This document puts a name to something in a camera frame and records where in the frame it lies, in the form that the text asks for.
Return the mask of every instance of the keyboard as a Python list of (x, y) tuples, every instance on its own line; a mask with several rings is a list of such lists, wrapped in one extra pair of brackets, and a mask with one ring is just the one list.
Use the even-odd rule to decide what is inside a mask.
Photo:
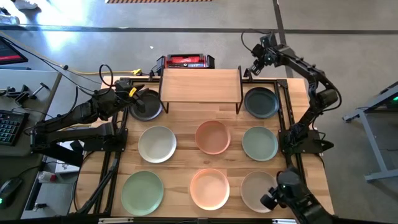
[(0, 145), (15, 146), (29, 113), (0, 110)]

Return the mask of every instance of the desk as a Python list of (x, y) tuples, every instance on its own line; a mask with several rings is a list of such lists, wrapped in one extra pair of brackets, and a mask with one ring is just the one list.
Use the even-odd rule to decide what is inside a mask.
[[(289, 84), (290, 99), (296, 120), (302, 117), (308, 108), (308, 98), (303, 79), (287, 79)], [(264, 86), (273, 91), (272, 85), (245, 84), (243, 92), (249, 89)], [(158, 91), (158, 84), (146, 84)], [(282, 93), (282, 108), (287, 114), (284, 94)], [(194, 135), (197, 127), (202, 122), (215, 119), (221, 121), (231, 131), (231, 144), (220, 155), (211, 156), (202, 153), (195, 145)], [(142, 159), (137, 151), (137, 142), (140, 135), (149, 127), (164, 125), (170, 128), (177, 137), (175, 154), (161, 164), (150, 164)], [(256, 213), (243, 203), (240, 196), (240, 185), (243, 178), (252, 171), (263, 170), (276, 176), (276, 173), (286, 168), (283, 155), (278, 152), (275, 158), (266, 162), (257, 162), (248, 158), (241, 147), (244, 132), (253, 126), (265, 126), (275, 135), (280, 124), (276, 114), (270, 119), (257, 119), (251, 116), (244, 107), (236, 115), (235, 105), (222, 103), (173, 103), (170, 105), (169, 114), (162, 113), (158, 118), (149, 122), (139, 122), (129, 117), (127, 128), (129, 137), (127, 146), (121, 156), (118, 180), (116, 183), (113, 201), (112, 216), (131, 216), (121, 205), (120, 193), (126, 179), (138, 170), (154, 171), (163, 181), (165, 194), (160, 207), (149, 214), (148, 217), (215, 217), (215, 218), (292, 218), (289, 209), (277, 207), (266, 214)], [(104, 154), (95, 152), (88, 158), (81, 169), (77, 183), (76, 202), (81, 207), (98, 185)], [(326, 181), (322, 162), (314, 155), (302, 156), (305, 175), (309, 189), (314, 193), (320, 203), (330, 213), (333, 212), (331, 198)], [(227, 203), (219, 210), (204, 211), (198, 208), (190, 198), (189, 185), (193, 175), (203, 168), (215, 168), (222, 171), (228, 178), (231, 193)], [(104, 208), (108, 190), (105, 189), (101, 209)]]
[[(61, 80), (61, 74), (58, 72), (43, 72), (43, 71), (28, 71), (28, 70), (0, 70), (0, 86), (5, 88), (12, 86), (19, 91), (22, 88), (22, 84), (27, 85), (31, 91), (35, 91), (40, 86), (40, 82), (46, 84), (50, 90), (41, 90), (36, 96), (36, 100), (27, 100), (24, 106), (33, 110), (38, 110), (43, 113), (47, 113), (53, 96), (58, 88), (58, 84)], [(6, 98), (5, 96), (0, 97), (0, 110), (11, 110), (17, 107), (13, 99)], [(44, 119), (45, 116), (38, 112), (24, 111), (17, 109), (16, 111), (30, 113), (29, 121), (26, 127), (34, 125), (36, 122)], [(17, 147), (30, 148), (30, 139), (28, 136), (21, 134), (20, 139), (17, 142)], [(8, 146), (1, 146), (0, 150), (6, 149)], [(5, 181), (11, 177), (15, 177), (20, 174), (23, 170), (30, 167), (39, 166), (43, 161), (43, 155), (41, 154), (29, 154), (23, 157), (0, 157), (0, 184), (2, 185)], [(22, 212), (24, 211), (29, 194), (31, 194), (32, 186), (35, 183), (36, 175), (39, 169), (32, 169), (26, 172), (23, 176), (23, 183), (20, 186), (14, 203), (7, 209), (0, 210), (0, 220), (17, 220), (21, 218)]]

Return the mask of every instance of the wooden table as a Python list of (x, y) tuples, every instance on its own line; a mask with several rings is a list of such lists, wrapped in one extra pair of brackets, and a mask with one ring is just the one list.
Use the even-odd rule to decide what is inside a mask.
[[(298, 121), (308, 108), (304, 80), (291, 78), (287, 79), (287, 81), (294, 117)], [(110, 82), (109, 77), (106, 77), (106, 82)], [(274, 87), (268, 84), (244, 84), (243, 91), (246, 93), (257, 86), (263, 86), (274, 91)], [(150, 83), (146, 87), (158, 91), (159, 84)], [(282, 89), (280, 92), (282, 108), (284, 114), (287, 114)], [(202, 122), (211, 119), (221, 121), (231, 131), (229, 148), (217, 156), (201, 152), (196, 147), (194, 140), (197, 127)], [(287, 117), (285, 117), (285, 123), (289, 127)], [(175, 154), (168, 161), (161, 164), (146, 162), (137, 151), (137, 142), (140, 135), (147, 128), (155, 125), (163, 125), (170, 128), (177, 137)], [(253, 126), (265, 126), (277, 135), (280, 129), (278, 115), (276, 114), (270, 119), (257, 119), (251, 116), (244, 109), (244, 106), (240, 114), (236, 115), (235, 105), (232, 104), (171, 103), (169, 114), (163, 111), (153, 121), (140, 122), (129, 117), (127, 122), (129, 137), (126, 151), (122, 154), (119, 166), (112, 216), (131, 216), (121, 205), (121, 189), (131, 174), (139, 170), (151, 170), (162, 179), (165, 193), (160, 207), (149, 214), (149, 217), (293, 218), (293, 214), (288, 208), (277, 207), (272, 212), (262, 214), (250, 210), (242, 201), (240, 186), (247, 174), (255, 170), (263, 170), (275, 177), (278, 171), (286, 168), (285, 159), (280, 152), (273, 159), (266, 162), (254, 161), (245, 155), (241, 146), (241, 139), (244, 132)], [(88, 200), (98, 185), (103, 157), (103, 152), (93, 153), (81, 169), (76, 192), (76, 202), (79, 208)], [(334, 213), (321, 160), (309, 154), (303, 154), (302, 159), (309, 189), (327, 211)], [(200, 169), (210, 167), (222, 171), (227, 176), (231, 187), (227, 203), (215, 211), (200, 209), (194, 204), (189, 194), (189, 185), (194, 174)], [(104, 208), (107, 194), (108, 189), (104, 191), (101, 210)]]

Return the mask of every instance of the yellow tape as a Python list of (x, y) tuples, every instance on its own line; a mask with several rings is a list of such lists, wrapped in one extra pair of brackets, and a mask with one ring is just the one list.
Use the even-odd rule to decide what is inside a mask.
[(140, 68), (140, 69), (137, 69), (137, 70), (133, 70), (133, 71), (132, 71), (132, 74), (133, 74), (133, 75), (137, 75), (137, 74), (139, 74), (139, 73), (142, 73), (142, 70), (141, 70), (141, 68)]
[(137, 89), (136, 89), (136, 87), (134, 87), (134, 88), (130, 91), (129, 96), (132, 97), (132, 96), (136, 93), (136, 91), (137, 91)]

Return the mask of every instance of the gray desk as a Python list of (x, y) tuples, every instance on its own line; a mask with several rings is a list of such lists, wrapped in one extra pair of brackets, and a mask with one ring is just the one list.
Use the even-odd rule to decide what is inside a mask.
[[(58, 88), (61, 80), (61, 74), (58, 72), (43, 72), (43, 71), (28, 71), (28, 70), (0, 70), (0, 88), (13, 86), (19, 91), (22, 84), (27, 85), (31, 91), (35, 91), (40, 86), (40, 82), (46, 84), (50, 90), (41, 90), (37, 94), (37, 100), (27, 100), (24, 106), (33, 110), (38, 110), (47, 113), (50, 104), (53, 100), (54, 94)], [(13, 100), (0, 96), (0, 110), (11, 110), (17, 107)], [(24, 112), (23, 109), (16, 109), (16, 111)], [(38, 112), (26, 111), (30, 113), (29, 122), (26, 127), (34, 125), (36, 122), (45, 118), (45, 116)], [(21, 134), (16, 147), (29, 146), (29, 137)], [(7, 149), (8, 146), (0, 145), (0, 150)], [(39, 166), (43, 161), (41, 154), (28, 154), (23, 157), (0, 157), (0, 184), (2, 185), (6, 180), (15, 177), (23, 170), (30, 167)], [(20, 186), (17, 196), (13, 204), (4, 210), (0, 210), (0, 220), (17, 220), (20, 219), (24, 211), (27, 199), (35, 183), (36, 176), (39, 169), (32, 169), (26, 172), (22, 178), (23, 183)]]

